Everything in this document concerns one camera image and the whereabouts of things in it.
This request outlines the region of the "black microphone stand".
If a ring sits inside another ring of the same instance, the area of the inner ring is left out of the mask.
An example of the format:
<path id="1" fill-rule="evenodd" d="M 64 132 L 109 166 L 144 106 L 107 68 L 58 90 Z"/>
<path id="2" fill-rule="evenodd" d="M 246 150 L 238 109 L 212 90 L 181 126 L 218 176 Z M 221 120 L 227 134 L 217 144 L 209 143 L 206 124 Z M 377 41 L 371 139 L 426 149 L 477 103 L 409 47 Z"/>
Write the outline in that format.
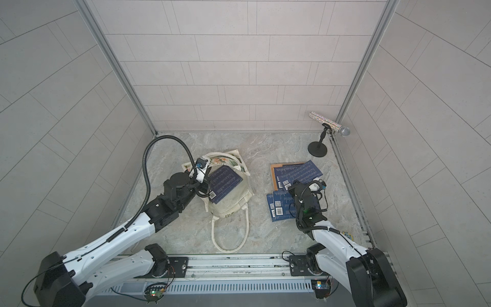
<path id="1" fill-rule="evenodd" d="M 308 145 L 308 152 L 313 157 L 325 157 L 327 155 L 327 147 L 323 143 L 324 139 L 328 134 L 331 133 L 331 126 L 329 124 L 322 124 L 323 131 L 321 132 L 320 138 L 318 141 L 313 141 Z"/>

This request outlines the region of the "brown black book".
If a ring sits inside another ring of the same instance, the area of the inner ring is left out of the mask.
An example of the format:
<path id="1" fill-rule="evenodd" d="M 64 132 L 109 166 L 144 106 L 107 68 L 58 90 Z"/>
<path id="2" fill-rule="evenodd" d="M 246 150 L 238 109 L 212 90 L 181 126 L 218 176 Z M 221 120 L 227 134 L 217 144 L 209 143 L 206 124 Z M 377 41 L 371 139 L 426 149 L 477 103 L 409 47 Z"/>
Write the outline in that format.
<path id="1" fill-rule="evenodd" d="M 271 165 L 272 182 L 275 191 L 282 189 L 282 183 L 277 179 L 280 175 L 284 175 L 303 165 L 303 162 L 277 163 Z"/>

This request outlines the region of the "small yellow toy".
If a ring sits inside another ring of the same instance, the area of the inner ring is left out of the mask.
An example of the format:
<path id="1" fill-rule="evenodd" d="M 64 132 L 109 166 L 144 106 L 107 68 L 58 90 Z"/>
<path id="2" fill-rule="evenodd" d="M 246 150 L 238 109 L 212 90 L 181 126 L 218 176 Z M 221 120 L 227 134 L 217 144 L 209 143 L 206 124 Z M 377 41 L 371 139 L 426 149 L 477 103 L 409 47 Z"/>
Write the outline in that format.
<path id="1" fill-rule="evenodd" d="M 354 240 L 353 236 L 351 234 L 349 234 L 348 232 L 341 232 L 341 234 L 350 240 Z"/>

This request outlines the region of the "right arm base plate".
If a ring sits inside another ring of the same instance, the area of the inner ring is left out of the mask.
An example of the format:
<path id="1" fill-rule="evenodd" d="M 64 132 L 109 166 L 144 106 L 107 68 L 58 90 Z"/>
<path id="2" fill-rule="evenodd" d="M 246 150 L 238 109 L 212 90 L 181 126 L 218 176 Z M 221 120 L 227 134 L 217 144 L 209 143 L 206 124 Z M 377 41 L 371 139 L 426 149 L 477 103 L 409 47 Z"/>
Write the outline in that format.
<path id="1" fill-rule="evenodd" d="M 313 262 L 307 255 L 290 255 L 287 258 L 292 276 L 316 276 L 318 271 L 313 268 Z"/>

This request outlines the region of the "stack of dark blue books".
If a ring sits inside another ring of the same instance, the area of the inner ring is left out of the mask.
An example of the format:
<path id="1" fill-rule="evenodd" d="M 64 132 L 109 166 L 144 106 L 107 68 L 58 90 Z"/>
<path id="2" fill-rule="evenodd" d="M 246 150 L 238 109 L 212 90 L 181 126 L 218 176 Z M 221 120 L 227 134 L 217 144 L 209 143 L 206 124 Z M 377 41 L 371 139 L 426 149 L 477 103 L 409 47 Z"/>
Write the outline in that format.
<path id="1" fill-rule="evenodd" d="M 243 181 L 243 178 L 229 166 L 221 166 L 211 173 L 208 179 L 209 199 L 214 204 L 219 203 Z"/>

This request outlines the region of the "white ventilation grille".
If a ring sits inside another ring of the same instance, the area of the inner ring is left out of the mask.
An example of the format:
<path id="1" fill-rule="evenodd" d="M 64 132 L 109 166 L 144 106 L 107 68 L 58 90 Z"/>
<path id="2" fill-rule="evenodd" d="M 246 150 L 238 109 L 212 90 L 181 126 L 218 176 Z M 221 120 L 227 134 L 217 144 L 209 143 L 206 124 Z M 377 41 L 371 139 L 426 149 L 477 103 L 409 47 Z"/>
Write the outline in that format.
<path id="1" fill-rule="evenodd" d="M 208 280 L 174 281 L 164 292 L 168 295 L 312 293 L 309 280 Z"/>

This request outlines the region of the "right circuit board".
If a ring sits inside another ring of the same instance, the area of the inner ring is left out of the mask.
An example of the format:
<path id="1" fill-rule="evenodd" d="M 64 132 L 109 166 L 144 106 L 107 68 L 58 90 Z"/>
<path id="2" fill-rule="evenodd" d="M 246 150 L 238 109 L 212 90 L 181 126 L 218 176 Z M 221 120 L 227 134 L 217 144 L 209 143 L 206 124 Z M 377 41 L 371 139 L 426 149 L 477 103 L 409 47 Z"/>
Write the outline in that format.
<path id="1" fill-rule="evenodd" d="M 332 282 L 329 279 L 311 280 L 311 287 L 317 299 L 325 299 L 331 295 Z"/>

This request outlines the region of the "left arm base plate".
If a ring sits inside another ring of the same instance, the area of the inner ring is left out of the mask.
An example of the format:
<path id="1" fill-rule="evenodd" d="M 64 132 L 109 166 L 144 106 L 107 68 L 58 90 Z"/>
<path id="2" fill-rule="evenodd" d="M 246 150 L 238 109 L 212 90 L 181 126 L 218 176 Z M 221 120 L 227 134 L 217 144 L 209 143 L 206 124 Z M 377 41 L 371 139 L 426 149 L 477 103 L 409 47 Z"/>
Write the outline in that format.
<path id="1" fill-rule="evenodd" d="M 185 278 L 189 257 L 170 257 L 164 278 Z"/>

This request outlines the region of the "glittery microphone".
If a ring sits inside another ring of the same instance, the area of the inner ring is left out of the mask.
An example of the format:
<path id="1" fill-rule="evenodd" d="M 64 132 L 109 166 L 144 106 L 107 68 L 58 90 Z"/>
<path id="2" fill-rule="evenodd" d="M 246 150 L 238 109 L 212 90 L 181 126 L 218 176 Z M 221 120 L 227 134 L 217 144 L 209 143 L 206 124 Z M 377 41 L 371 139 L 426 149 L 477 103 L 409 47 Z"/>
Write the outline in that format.
<path id="1" fill-rule="evenodd" d="M 327 124 L 330 126 L 333 132 L 340 134 L 341 136 L 349 136 L 351 133 L 351 130 L 349 127 L 343 126 L 341 124 L 336 123 L 333 120 L 330 120 L 322 115 L 319 115 L 318 113 L 311 112 L 309 114 L 309 117 L 313 120 L 316 120 L 317 122 L 321 124 Z"/>

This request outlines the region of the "left circuit board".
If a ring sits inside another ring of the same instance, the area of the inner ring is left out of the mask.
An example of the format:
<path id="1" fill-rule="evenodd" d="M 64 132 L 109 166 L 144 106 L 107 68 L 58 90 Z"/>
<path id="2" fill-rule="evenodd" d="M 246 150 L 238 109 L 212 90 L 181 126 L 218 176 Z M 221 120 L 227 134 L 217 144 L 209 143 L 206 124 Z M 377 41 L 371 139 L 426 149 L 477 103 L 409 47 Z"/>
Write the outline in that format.
<path id="1" fill-rule="evenodd" d="M 144 299 L 147 303 L 157 304 L 165 295 L 169 283 L 158 282 L 148 285 L 144 290 Z"/>

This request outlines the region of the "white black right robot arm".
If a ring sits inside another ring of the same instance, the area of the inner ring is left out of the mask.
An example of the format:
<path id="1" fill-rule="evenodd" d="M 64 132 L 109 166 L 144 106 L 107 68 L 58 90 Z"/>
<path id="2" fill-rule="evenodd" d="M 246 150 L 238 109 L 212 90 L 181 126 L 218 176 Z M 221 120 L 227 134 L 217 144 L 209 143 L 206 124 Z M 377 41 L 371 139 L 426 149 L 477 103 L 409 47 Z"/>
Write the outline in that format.
<path id="1" fill-rule="evenodd" d="M 325 188 L 322 180 L 296 181 L 288 188 L 294 199 L 297 229 L 316 242 L 307 251 L 307 268 L 315 275 L 325 272 L 332 276 L 352 294 L 356 306 L 407 306 L 385 254 L 355 243 L 324 216 L 318 197 Z"/>

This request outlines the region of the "circuit board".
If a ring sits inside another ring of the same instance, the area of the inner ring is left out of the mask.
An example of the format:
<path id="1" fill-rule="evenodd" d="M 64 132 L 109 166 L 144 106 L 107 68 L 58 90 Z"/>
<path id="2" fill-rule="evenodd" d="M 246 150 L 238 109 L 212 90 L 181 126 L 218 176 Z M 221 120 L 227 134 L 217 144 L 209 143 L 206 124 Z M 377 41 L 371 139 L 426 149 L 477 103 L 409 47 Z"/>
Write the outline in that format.
<path id="1" fill-rule="evenodd" d="M 158 282 L 148 285 L 144 290 L 144 299 L 147 303 L 157 304 L 165 295 L 169 283 Z"/>
<path id="2" fill-rule="evenodd" d="M 332 282 L 329 279 L 311 280 L 311 287 L 317 299 L 325 299 L 331 295 Z"/>

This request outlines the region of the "floral canvas tote bag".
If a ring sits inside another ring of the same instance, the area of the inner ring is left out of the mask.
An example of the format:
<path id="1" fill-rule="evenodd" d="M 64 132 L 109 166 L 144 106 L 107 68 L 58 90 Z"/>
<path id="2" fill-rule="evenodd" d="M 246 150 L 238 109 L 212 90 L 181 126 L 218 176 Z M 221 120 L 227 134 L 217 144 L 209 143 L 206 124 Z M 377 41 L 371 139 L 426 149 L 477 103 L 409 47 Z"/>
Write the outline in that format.
<path id="1" fill-rule="evenodd" d="M 205 211 L 212 214 L 212 243 L 221 253 L 236 253 L 242 249 L 249 237 L 250 218 L 248 202 L 254 195 L 249 182 L 250 172 L 239 150 L 210 152 L 201 156 L 197 162 L 198 179 L 208 186 L 203 194 Z M 225 249 L 216 241 L 216 221 L 243 211 L 245 214 L 245 234 L 242 242 L 234 249 Z"/>

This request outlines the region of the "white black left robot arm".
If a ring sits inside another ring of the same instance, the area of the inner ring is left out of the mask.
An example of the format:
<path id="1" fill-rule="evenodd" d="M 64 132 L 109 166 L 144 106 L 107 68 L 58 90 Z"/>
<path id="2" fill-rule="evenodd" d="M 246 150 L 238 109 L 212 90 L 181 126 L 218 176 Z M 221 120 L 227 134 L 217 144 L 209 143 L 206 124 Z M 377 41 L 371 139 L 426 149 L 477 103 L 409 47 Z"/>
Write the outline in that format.
<path id="1" fill-rule="evenodd" d="M 158 244 L 115 260 L 133 244 L 162 230 L 187 207 L 198 192 L 208 191 L 208 176 L 197 179 L 180 172 L 164 183 L 164 194 L 143 207 L 143 212 L 93 242 L 60 255 L 46 256 L 32 279 L 40 306 L 83 306 L 97 294 L 136 277 L 160 278 L 173 269 L 166 252 Z"/>

